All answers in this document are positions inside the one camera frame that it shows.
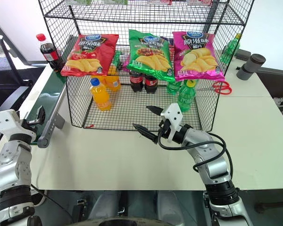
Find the pink chip bag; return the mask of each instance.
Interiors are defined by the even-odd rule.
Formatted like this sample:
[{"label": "pink chip bag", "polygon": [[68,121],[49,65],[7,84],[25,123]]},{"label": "pink chip bag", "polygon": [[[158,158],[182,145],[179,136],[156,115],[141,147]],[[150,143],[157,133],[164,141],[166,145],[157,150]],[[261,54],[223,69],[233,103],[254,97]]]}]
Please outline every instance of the pink chip bag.
[{"label": "pink chip bag", "polygon": [[173,32],[175,80],[209,79],[224,81],[216,61],[214,35],[201,32]]}]

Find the green soda bottle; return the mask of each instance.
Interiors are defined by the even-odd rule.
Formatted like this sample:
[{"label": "green soda bottle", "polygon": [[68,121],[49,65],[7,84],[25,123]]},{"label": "green soda bottle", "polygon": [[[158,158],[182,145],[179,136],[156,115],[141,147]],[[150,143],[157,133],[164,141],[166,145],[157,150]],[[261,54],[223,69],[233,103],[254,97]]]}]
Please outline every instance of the green soda bottle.
[{"label": "green soda bottle", "polygon": [[231,40],[224,51],[224,53],[221,55],[221,62],[228,64],[231,61],[231,57],[233,53],[235,54],[236,51],[240,48],[239,38],[241,37],[241,34],[236,34],[235,38]]},{"label": "green soda bottle", "polygon": [[186,112],[191,108],[192,102],[196,96],[196,81],[188,80],[179,90],[178,105],[182,112]]},{"label": "green soda bottle", "polygon": [[181,81],[169,82],[166,86],[166,91],[172,95],[175,95],[180,89],[181,83]]}]

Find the white table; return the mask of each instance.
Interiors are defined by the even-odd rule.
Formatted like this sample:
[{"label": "white table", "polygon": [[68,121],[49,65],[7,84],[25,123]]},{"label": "white table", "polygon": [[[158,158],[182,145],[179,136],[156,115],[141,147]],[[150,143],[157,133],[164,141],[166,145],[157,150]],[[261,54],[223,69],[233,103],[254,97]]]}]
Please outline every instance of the white table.
[{"label": "white table", "polygon": [[[213,132],[227,143],[240,189],[283,188],[283,117],[254,74],[239,80],[233,60],[226,80],[233,92],[219,99]],[[29,111],[51,70],[42,73],[20,110]],[[46,149],[32,147],[32,183],[63,190],[203,190],[186,151],[167,151],[133,131],[71,126],[67,100],[59,113],[66,119]],[[6,142],[2,139],[0,150]]]}]

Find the potato chip bag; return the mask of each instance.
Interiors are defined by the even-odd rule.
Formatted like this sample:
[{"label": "potato chip bag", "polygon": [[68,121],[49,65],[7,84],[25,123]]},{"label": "potato chip bag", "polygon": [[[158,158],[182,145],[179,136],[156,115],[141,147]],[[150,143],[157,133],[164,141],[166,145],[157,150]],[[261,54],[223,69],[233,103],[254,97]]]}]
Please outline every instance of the potato chip bag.
[{"label": "potato chip bag", "polygon": [[117,40],[118,34],[79,35],[61,75],[107,75]]},{"label": "potato chip bag", "polygon": [[130,62],[127,69],[175,81],[167,40],[150,33],[129,30]]},{"label": "potato chip bag", "polygon": [[214,35],[201,32],[173,32],[175,44],[174,69],[176,81],[209,79],[224,81],[216,61]]}]

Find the metal wire rack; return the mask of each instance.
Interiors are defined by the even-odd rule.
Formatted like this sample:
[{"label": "metal wire rack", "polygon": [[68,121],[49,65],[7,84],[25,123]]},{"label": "metal wire rack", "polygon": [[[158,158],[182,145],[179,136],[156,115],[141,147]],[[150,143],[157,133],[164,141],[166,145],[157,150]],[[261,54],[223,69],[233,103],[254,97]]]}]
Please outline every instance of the metal wire rack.
[{"label": "metal wire rack", "polygon": [[[243,33],[254,0],[214,0],[211,6],[188,6],[184,0],[172,5],[151,5],[147,0],[128,0],[128,5],[106,5],[93,0],[89,6],[69,6],[63,0],[39,0],[40,8],[52,42],[66,60],[79,34],[119,34],[117,50],[129,54],[128,30],[150,32],[172,38],[173,31],[197,31],[215,35],[217,61],[226,73],[228,64],[219,61],[224,46],[237,33]],[[160,118],[145,108],[147,105],[165,107],[177,101],[166,92],[166,83],[159,81],[155,94],[134,93],[129,74],[119,72],[122,88],[111,92],[113,107],[109,112],[97,109],[89,92],[89,76],[67,78],[67,97],[73,126],[88,129],[134,130],[132,123],[158,130]],[[219,95],[213,81],[199,80],[193,107],[184,113],[183,123],[196,129],[211,131]]]}]

